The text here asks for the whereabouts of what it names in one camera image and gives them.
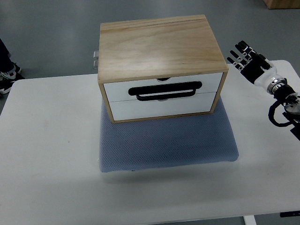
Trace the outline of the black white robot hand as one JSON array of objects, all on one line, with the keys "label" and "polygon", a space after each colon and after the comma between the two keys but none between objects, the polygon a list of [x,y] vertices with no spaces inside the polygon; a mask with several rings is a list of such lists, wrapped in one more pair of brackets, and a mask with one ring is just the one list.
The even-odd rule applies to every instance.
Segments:
[{"label": "black white robot hand", "polygon": [[258,54],[245,41],[235,45],[227,60],[253,85],[262,87],[274,95],[281,88],[287,88],[287,80],[280,76],[276,67],[262,54]]}]

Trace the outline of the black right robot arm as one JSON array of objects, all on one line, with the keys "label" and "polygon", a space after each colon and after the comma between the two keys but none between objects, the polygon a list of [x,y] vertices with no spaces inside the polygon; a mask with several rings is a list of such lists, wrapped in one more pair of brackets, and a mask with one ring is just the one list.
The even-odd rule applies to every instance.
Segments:
[{"label": "black right robot arm", "polygon": [[[271,83],[269,89],[270,94],[274,96],[276,102],[270,106],[268,118],[270,122],[277,127],[287,127],[293,125],[291,133],[300,139],[300,94],[295,92],[291,86],[287,84],[286,79],[275,80]],[[274,119],[275,110],[282,105],[284,112],[282,115],[288,120],[286,123],[278,123]]]}]

